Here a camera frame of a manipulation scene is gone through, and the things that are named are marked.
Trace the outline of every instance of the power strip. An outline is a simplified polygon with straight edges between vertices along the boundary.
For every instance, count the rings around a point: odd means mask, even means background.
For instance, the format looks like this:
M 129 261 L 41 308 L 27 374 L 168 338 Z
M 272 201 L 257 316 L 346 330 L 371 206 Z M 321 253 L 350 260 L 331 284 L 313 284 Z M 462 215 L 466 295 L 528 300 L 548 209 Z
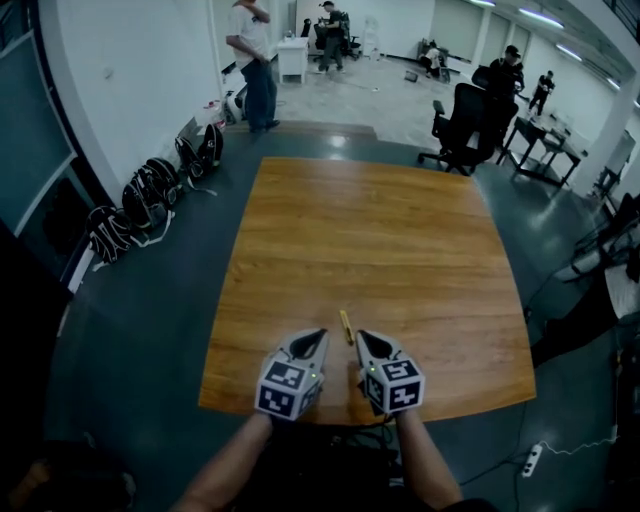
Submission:
M 522 476 L 523 478 L 529 478 L 533 475 L 533 472 L 538 465 L 538 461 L 540 460 L 540 455 L 542 454 L 542 445 L 540 443 L 534 444 L 531 447 L 531 451 L 529 452 L 529 458 L 522 468 Z

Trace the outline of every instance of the backpack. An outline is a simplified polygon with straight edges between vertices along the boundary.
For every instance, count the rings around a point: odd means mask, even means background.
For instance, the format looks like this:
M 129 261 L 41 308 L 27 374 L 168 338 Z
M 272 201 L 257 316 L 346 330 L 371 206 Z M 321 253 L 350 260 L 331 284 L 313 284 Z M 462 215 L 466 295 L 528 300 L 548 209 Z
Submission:
M 182 183 L 173 165 L 162 158 L 150 158 L 143 169 L 152 176 L 154 188 L 165 206 L 173 206 L 182 193 Z
M 204 174 L 202 161 L 193 149 L 191 142 L 184 137 L 176 138 L 176 151 L 180 155 L 182 169 L 187 173 L 189 179 L 196 180 Z
M 151 168 L 142 167 L 122 192 L 122 207 L 133 224 L 151 230 L 167 218 L 163 181 Z
M 204 166 L 205 172 L 218 168 L 223 148 L 224 139 L 220 129 L 213 124 L 207 125 L 204 142 L 198 148 L 198 156 Z
M 102 258 L 103 265 L 114 263 L 131 248 L 131 221 L 113 207 L 93 210 L 87 217 L 85 232 L 89 246 Z
M 218 133 L 220 134 L 220 140 L 222 140 L 222 134 L 220 133 L 219 130 L 218 130 Z M 220 156 L 220 154 L 217 153 L 216 151 L 217 145 L 215 142 L 215 137 L 216 137 L 215 130 L 213 131 L 212 134 L 210 134 L 210 137 L 212 137 L 212 139 L 209 139 L 209 141 L 213 140 L 213 143 L 207 142 L 207 138 L 205 136 L 205 144 L 207 145 L 207 147 L 203 150 L 203 152 L 206 152 L 207 156 L 212 155 L 211 166 L 213 168 L 213 166 L 215 165 L 216 154 Z M 183 137 L 176 138 L 176 151 L 178 152 L 178 155 L 180 155 L 180 161 L 182 162 L 181 169 L 187 174 L 187 183 L 189 184 L 189 186 L 193 190 L 199 190 L 200 192 L 206 192 L 207 194 L 211 194 L 212 196 L 217 196 L 218 193 L 215 192 L 214 190 L 195 187 L 193 185 L 193 180 L 197 180 L 198 178 L 201 178 L 204 175 L 206 164 L 203 163 L 200 156 L 198 156 L 198 153 L 196 153 L 196 151 L 193 149 L 191 142 L 189 142 L 187 139 Z

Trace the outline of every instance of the gray floor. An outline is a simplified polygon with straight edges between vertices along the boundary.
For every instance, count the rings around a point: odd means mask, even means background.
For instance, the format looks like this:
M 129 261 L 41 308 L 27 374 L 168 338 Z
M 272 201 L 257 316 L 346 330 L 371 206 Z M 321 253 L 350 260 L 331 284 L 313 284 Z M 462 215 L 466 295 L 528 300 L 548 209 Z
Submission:
M 99 446 L 135 475 L 135 510 L 160 511 L 238 428 L 242 418 L 197 407 L 216 305 L 237 228 L 263 156 L 346 158 L 415 166 L 416 148 L 391 143 L 270 133 L 233 134 L 223 165 L 208 179 L 218 198 L 191 193 L 176 208 L 165 241 L 135 249 L 116 265 L 89 273 L 58 341 L 46 418 L 48 438 L 93 433 Z M 504 168 L 479 168 L 474 181 L 494 215 L 523 303 L 593 229 L 588 205 L 570 192 Z M 569 310 L 573 285 L 551 282 L 537 297 L 530 337 L 547 316 Z M 538 398 L 522 405 L 435 422 L 436 443 L 460 481 L 545 439 L 558 448 L 610 435 L 613 335 L 558 358 L 536 374 Z M 601 500 L 606 446 L 573 457 L 545 453 L 521 480 L 522 511 L 570 511 Z M 465 486 L 468 497 L 515 508 L 514 466 Z

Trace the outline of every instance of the chair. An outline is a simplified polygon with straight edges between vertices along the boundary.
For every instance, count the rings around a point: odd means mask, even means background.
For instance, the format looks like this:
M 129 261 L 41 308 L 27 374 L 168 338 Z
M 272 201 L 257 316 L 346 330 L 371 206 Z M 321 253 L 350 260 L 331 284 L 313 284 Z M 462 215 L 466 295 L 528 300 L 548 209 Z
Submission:
M 309 37 L 309 32 L 311 32 L 311 20 L 307 18 L 304 20 L 304 28 L 302 29 L 300 37 Z
M 316 32 L 316 49 L 324 53 L 324 49 L 327 47 L 327 29 L 316 23 L 313 26 L 313 30 Z M 313 59 L 313 62 L 317 62 L 321 59 L 322 55 L 318 55 Z
M 446 172 L 456 169 L 464 176 L 470 174 L 464 169 L 471 167 L 471 173 L 478 164 L 491 158 L 500 140 L 501 119 L 505 115 L 515 115 L 517 105 L 501 101 L 489 92 L 470 84 L 458 84 L 455 90 L 455 105 L 451 119 L 444 117 L 442 103 L 433 102 L 436 117 L 432 134 L 440 140 L 439 154 L 420 153 L 418 161 L 430 158 L 448 164 Z M 469 147 L 469 141 L 478 132 L 476 147 Z

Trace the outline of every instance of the cable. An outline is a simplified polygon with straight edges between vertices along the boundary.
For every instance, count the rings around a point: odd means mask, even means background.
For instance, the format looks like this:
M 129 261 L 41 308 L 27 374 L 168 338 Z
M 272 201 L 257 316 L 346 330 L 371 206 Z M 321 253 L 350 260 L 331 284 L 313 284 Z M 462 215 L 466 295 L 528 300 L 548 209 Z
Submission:
M 611 438 L 603 439 L 603 440 L 595 442 L 595 443 L 581 444 L 575 450 L 571 450 L 570 452 L 568 452 L 567 450 L 554 450 L 553 448 L 551 448 L 551 446 L 549 446 L 549 443 L 547 443 L 546 441 L 540 441 L 539 444 L 541 446 L 545 446 L 547 448 L 547 450 L 549 450 L 551 453 L 553 453 L 555 455 L 569 455 L 569 456 L 571 456 L 571 455 L 575 455 L 580 450 L 583 450 L 585 448 L 595 448 L 596 446 L 601 446 L 601 445 L 603 445 L 605 443 L 615 444 L 615 442 L 618 439 L 620 439 L 620 436 L 616 436 L 613 439 L 611 439 Z

